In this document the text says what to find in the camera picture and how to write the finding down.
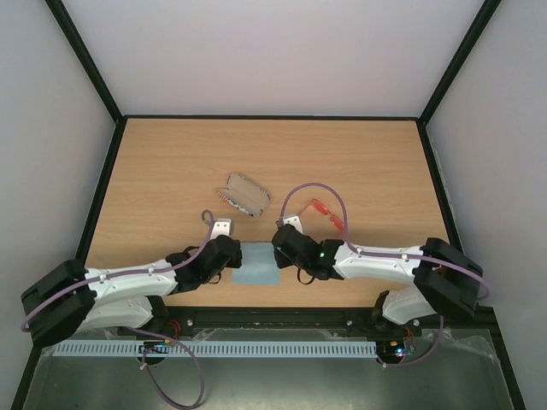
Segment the blue cleaning cloth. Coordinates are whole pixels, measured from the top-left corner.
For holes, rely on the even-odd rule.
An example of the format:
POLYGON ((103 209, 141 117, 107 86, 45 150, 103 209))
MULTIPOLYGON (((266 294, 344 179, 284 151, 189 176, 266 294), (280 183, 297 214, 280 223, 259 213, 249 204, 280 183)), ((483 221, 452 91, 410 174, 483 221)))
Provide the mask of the blue cleaning cloth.
POLYGON ((241 250, 241 267, 232 270, 235 284, 280 285, 281 272, 271 243, 242 243, 241 250))

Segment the orange transparent sunglasses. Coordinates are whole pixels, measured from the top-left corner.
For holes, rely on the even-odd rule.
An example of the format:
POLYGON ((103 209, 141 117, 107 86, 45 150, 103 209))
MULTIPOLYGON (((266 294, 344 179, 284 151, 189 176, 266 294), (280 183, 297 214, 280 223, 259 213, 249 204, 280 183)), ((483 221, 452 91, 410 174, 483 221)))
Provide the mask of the orange transparent sunglasses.
POLYGON ((332 223, 339 231, 344 231, 344 221, 333 213, 323 202, 316 198, 312 198, 298 213, 298 216, 302 218, 305 214, 309 214, 312 210, 321 214, 325 220, 332 223))

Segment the striped newspaper print glasses case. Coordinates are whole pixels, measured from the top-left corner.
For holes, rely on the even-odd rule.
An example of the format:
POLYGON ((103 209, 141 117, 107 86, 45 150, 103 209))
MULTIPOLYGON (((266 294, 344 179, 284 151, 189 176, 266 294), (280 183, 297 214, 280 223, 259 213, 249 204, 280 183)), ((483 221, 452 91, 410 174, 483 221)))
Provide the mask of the striped newspaper print glasses case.
POLYGON ((231 173, 225 187, 217 190, 219 196, 239 211, 258 217, 269 207, 269 194, 240 173, 231 173))

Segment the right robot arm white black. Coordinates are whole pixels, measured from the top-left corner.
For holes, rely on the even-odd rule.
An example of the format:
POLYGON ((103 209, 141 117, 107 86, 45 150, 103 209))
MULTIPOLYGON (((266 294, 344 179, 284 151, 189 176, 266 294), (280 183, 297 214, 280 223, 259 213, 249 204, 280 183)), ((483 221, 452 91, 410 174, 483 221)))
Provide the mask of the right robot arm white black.
POLYGON ((478 264, 435 237, 407 248, 361 247, 341 239, 317 243, 286 224, 273 235, 272 245, 279 268, 295 266, 318 280, 375 278, 404 284, 402 290, 382 292, 376 301, 373 326, 385 335, 433 314, 471 320, 485 286, 478 264))

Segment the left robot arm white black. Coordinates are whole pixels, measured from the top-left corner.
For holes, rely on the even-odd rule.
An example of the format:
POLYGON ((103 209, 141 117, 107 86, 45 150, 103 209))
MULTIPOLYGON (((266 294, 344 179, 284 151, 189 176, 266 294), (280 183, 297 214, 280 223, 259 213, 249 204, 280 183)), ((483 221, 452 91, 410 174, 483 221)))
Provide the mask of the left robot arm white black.
POLYGON ((92 329, 159 331, 168 320, 164 297, 197 290, 242 259, 241 243, 219 235, 149 265, 97 269, 64 261, 22 293, 21 329, 40 348, 92 329))

